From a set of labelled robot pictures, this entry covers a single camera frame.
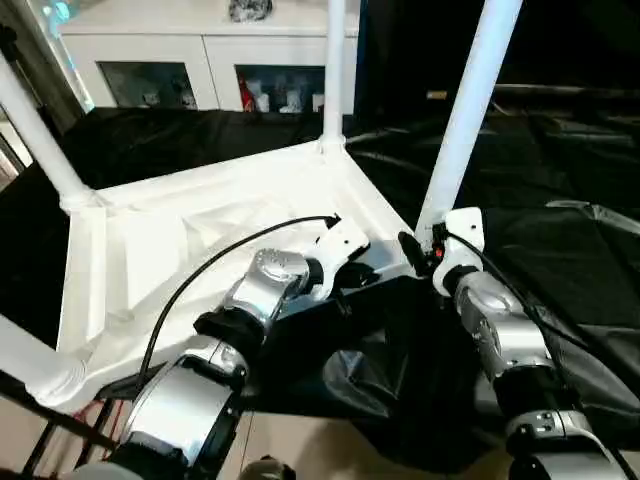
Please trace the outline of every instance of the white pole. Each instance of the white pole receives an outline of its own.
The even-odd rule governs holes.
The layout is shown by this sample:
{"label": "white pole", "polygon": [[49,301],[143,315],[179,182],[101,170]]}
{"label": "white pole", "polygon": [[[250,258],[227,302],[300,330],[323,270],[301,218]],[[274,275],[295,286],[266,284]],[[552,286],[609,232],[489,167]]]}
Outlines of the white pole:
{"label": "white pole", "polygon": [[458,196],[521,5],[522,0],[485,0],[416,226],[426,251],[431,250],[432,225],[442,222]]}
{"label": "white pole", "polygon": [[49,348],[0,314],[0,370],[25,384],[42,405],[55,406],[84,379],[84,364]]}
{"label": "white pole", "polygon": [[92,191],[82,183],[64,153],[33,107],[13,70],[0,53],[0,105],[30,153],[60,195],[67,210],[92,201]]}
{"label": "white pole", "polygon": [[342,135],[342,69],[344,57],[345,0],[329,0],[327,63],[324,76],[324,131],[322,150],[344,145]]}

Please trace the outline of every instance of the floor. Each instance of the floor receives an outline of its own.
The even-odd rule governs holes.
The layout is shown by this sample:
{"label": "floor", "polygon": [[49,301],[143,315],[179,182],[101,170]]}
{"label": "floor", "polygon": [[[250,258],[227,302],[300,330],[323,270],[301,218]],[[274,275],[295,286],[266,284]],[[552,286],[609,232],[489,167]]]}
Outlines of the floor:
{"label": "floor", "polygon": [[[95,405],[88,409],[88,422],[95,421],[99,408]],[[124,403],[121,408],[116,404],[104,429],[106,435],[118,437],[130,408],[130,403]],[[45,422],[39,417],[0,398],[0,429],[12,432],[0,436],[0,467],[20,471],[44,427]],[[81,449],[79,438],[57,429],[35,473],[50,477],[73,470]],[[290,465],[299,480],[506,479],[509,466],[507,455],[495,451],[462,475],[429,474],[382,458],[348,422],[247,413],[240,421],[236,439],[218,478],[235,480],[246,465],[267,454]],[[102,455],[103,450],[96,448],[91,461],[98,461]],[[627,458],[640,471],[640,453],[627,454]]]}

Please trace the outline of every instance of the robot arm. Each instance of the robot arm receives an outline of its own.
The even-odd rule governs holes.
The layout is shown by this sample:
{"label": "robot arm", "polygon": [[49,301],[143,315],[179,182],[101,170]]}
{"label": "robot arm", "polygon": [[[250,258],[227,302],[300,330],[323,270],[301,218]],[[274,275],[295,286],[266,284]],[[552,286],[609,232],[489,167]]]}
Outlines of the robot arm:
{"label": "robot arm", "polygon": [[507,450],[514,457],[510,478],[627,478],[562,382],[540,329],[523,305],[507,286],[482,271],[482,261],[471,249],[446,236],[455,233],[481,251],[480,210],[452,211],[443,227],[444,251],[434,286],[453,297],[507,419]]}
{"label": "robot arm", "polygon": [[258,251],[220,306],[197,319],[188,348],[140,393],[109,461],[72,479],[215,478],[235,437],[240,393],[283,305],[300,295],[327,299],[340,267],[368,246],[345,219],[306,255]]}

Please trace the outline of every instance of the white plastic platform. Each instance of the white plastic platform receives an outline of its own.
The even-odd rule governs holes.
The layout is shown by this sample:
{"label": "white plastic platform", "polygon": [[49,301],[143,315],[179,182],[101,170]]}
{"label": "white plastic platform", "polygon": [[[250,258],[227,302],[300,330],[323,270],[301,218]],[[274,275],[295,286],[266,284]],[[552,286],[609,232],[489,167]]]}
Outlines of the white plastic platform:
{"label": "white plastic platform", "polygon": [[[362,260],[384,279],[412,274],[397,242],[411,232],[344,150],[318,142],[230,160],[97,192],[106,207],[71,214],[58,351],[86,365],[73,411],[105,384],[137,372],[149,333],[177,286],[215,252],[303,216],[353,218],[371,248]],[[177,354],[199,314],[215,308],[266,246],[305,252],[323,222],[286,227],[214,264],[184,293],[158,339],[152,364]],[[290,314],[310,305],[293,304]]]}

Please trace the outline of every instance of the black plastic sheet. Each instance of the black plastic sheet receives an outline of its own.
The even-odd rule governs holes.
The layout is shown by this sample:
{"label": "black plastic sheet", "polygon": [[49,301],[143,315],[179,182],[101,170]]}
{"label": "black plastic sheet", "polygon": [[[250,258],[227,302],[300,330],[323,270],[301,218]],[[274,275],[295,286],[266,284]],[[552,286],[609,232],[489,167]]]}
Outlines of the black plastic sheet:
{"label": "black plastic sheet", "polygon": [[[349,145],[409,225],[445,124],[446,116],[435,116]],[[347,135],[369,130],[347,127]],[[97,109],[63,147],[81,178],[104,188],[280,148],[320,129],[313,115]],[[580,325],[615,353],[614,373],[549,338],[597,432],[626,448],[640,448],[640,407],[631,393],[640,390],[639,239],[588,209],[547,204],[590,202],[639,219],[639,131],[631,122],[489,117],[457,201],[483,209],[487,253],[554,322]],[[10,252],[0,309],[54,345],[68,222],[37,166],[2,193],[0,218],[0,248]],[[388,457],[451,472],[489,446],[477,433],[494,420],[474,409],[478,372],[451,306],[429,281],[400,278],[277,322],[245,401],[349,418]]]}

